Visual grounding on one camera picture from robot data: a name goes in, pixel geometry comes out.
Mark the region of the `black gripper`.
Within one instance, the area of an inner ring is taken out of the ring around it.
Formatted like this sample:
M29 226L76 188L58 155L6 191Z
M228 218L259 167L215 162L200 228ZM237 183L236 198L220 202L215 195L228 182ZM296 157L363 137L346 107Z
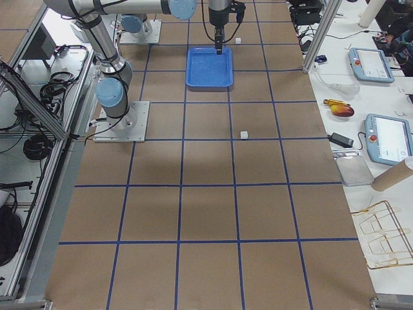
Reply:
M210 24L215 26L214 29L214 45L217 55L222 54L223 50L223 27L229 20L229 0L209 0L208 15Z

